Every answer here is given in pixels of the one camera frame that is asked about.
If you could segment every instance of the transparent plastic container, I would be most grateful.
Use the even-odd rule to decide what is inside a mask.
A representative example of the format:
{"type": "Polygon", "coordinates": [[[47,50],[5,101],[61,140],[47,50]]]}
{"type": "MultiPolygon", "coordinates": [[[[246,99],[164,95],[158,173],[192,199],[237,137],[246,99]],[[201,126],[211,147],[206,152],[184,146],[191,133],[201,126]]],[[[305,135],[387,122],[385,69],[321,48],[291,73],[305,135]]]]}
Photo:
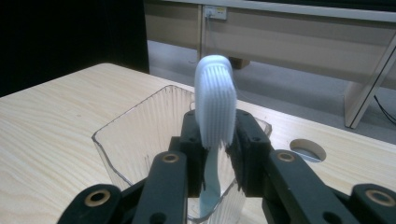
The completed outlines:
{"type": "MultiPolygon", "coordinates": [[[[149,174],[154,157],[168,150],[172,136],[180,136],[183,116],[194,108],[194,94],[176,86],[157,91],[140,104],[97,131],[92,140],[115,186],[121,190],[149,174]]],[[[258,120],[269,135],[271,125],[258,120]]],[[[199,199],[189,199],[189,223],[236,223],[245,196],[238,191],[233,168],[225,150],[219,151],[221,197],[205,217],[199,214],[199,199]]]]}

